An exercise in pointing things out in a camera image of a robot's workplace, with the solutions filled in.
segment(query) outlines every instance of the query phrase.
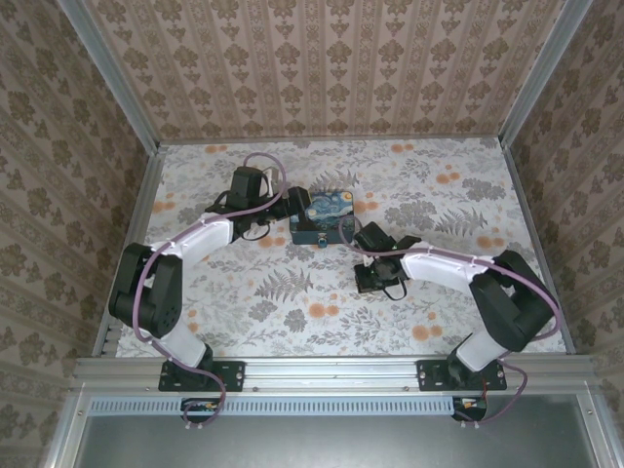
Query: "wallpaper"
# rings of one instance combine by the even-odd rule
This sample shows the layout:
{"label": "wallpaper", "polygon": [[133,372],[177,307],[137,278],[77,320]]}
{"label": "wallpaper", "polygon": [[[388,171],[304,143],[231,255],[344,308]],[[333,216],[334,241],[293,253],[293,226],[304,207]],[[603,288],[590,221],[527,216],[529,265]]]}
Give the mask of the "wallpaper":
{"label": "wallpaper", "polygon": [[55,1],[0,2],[0,466],[37,466],[91,354],[145,154]]}
{"label": "wallpaper", "polygon": [[[525,220],[495,137],[176,145],[167,148],[147,239],[170,238],[194,222],[254,151],[278,157],[287,181],[312,192],[339,190],[362,223],[395,240],[420,236],[459,252],[506,248],[539,271]],[[257,158],[250,164],[272,165]],[[340,198],[335,196],[338,204]],[[248,237],[255,238],[265,228]],[[450,352],[481,322],[471,295],[408,281],[408,296],[359,294],[344,246],[297,246],[287,220],[267,237],[243,239],[185,271],[182,321],[217,356],[365,356]],[[390,288],[401,297],[401,287]],[[565,352],[561,336],[527,351]],[[149,356],[125,328],[117,356]]]}
{"label": "wallpaper", "polygon": [[161,140],[496,135],[564,0],[87,0]]}
{"label": "wallpaper", "polygon": [[624,434],[624,2],[594,1],[513,144],[579,352]]}

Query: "small painted box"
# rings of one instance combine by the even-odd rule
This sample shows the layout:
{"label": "small painted box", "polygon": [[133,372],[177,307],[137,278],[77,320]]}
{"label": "small painted box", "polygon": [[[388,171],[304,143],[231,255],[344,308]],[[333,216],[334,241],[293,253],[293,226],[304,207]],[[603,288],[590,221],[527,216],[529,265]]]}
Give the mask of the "small painted box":
{"label": "small painted box", "polygon": [[[300,246],[341,244],[338,224],[345,215],[353,215],[353,194],[347,191],[310,193],[312,203],[305,211],[307,219],[291,216],[292,243]],[[345,219],[342,232],[347,241],[353,240],[355,221]]]}

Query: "patterned wallpaper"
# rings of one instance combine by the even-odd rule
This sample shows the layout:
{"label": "patterned wallpaper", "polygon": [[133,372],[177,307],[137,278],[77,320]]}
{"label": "patterned wallpaper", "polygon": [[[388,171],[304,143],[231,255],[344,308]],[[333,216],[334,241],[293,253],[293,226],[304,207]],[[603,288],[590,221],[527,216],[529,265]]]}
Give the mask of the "patterned wallpaper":
{"label": "patterned wallpaper", "polygon": [[36,466],[54,433],[145,161],[56,2],[1,1],[0,466]]}
{"label": "patterned wallpaper", "polygon": [[623,1],[594,1],[512,149],[575,344],[624,434]]}
{"label": "patterned wallpaper", "polygon": [[87,0],[160,139],[497,134],[564,0]]}

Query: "black mounting bracket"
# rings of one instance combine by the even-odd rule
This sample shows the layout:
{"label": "black mounting bracket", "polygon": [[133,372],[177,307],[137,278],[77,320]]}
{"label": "black mounting bracket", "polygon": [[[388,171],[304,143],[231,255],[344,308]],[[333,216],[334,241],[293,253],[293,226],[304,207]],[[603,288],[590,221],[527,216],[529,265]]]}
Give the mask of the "black mounting bracket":
{"label": "black mounting bracket", "polygon": [[[213,361],[211,372],[221,379],[227,392],[242,392],[244,361]],[[170,361],[163,364],[158,382],[161,392],[218,392],[217,383],[206,375],[184,370]]]}
{"label": "black mounting bracket", "polygon": [[416,361],[416,372],[421,392],[507,390],[505,371],[496,361],[489,363],[480,372],[474,372],[461,385],[450,376],[449,362],[446,359]]}

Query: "floral tablecloth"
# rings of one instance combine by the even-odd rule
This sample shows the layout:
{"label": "floral tablecloth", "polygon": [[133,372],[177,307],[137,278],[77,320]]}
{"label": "floral tablecloth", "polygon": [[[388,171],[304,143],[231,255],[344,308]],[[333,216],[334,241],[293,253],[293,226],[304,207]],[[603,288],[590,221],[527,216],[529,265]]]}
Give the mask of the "floral tablecloth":
{"label": "floral tablecloth", "polygon": [[[417,235],[438,247],[495,255],[509,248],[538,271],[495,138],[347,140],[180,145],[165,169],[147,231],[156,242],[193,222],[229,187],[253,151],[280,160],[292,185],[353,193],[356,215],[395,239]],[[271,163],[257,158],[254,165]],[[359,295],[344,246],[295,246],[288,221],[261,241],[239,240],[184,278],[182,320],[218,356],[356,356],[447,353],[481,323],[472,297],[409,282],[399,302]],[[528,351],[563,352],[559,335]],[[117,356],[152,356],[124,329]]]}

